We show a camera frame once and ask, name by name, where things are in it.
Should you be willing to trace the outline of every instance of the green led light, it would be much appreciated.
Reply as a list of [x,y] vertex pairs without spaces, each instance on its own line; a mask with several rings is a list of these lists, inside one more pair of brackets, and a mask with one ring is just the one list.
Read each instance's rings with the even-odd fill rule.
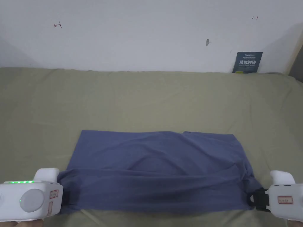
[[29,181],[9,181],[9,184],[15,184],[15,183],[35,183],[35,181],[33,180],[29,180]]

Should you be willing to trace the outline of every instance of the label sticker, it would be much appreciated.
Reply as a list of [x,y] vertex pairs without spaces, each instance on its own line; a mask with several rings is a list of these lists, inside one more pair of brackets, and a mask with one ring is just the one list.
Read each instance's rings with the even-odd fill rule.
[[292,196],[278,196],[278,203],[279,204],[293,204],[294,201]]
[[47,215],[51,215],[52,214],[52,209],[53,209],[53,202],[49,202]]
[[49,198],[50,198],[50,199],[53,199],[53,198],[58,197],[58,195],[59,195],[59,190],[54,190],[54,191],[51,191],[51,192],[50,192]]

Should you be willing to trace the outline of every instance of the white wall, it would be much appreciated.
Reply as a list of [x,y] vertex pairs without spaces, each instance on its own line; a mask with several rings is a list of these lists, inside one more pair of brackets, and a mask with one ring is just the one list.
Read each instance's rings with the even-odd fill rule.
[[0,67],[231,72],[238,51],[263,51],[260,72],[285,72],[302,9],[302,0],[0,0]]

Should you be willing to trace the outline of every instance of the finger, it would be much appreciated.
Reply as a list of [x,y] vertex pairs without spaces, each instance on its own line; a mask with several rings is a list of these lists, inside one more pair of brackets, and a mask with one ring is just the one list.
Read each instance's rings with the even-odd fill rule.
[[0,222],[0,227],[13,227],[17,224],[17,222]]
[[43,227],[43,220],[20,222],[16,227]]

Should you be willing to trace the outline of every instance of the white controller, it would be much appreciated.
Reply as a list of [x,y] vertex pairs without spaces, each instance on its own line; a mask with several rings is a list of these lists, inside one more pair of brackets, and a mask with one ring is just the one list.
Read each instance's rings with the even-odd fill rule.
[[303,221],[303,184],[296,184],[288,172],[271,171],[274,184],[265,192],[269,197],[267,209],[273,215],[288,220]]
[[63,194],[58,174],[56,168],[43,168],[33,180],[0,184],[0,222],[32,221],[58,214]]

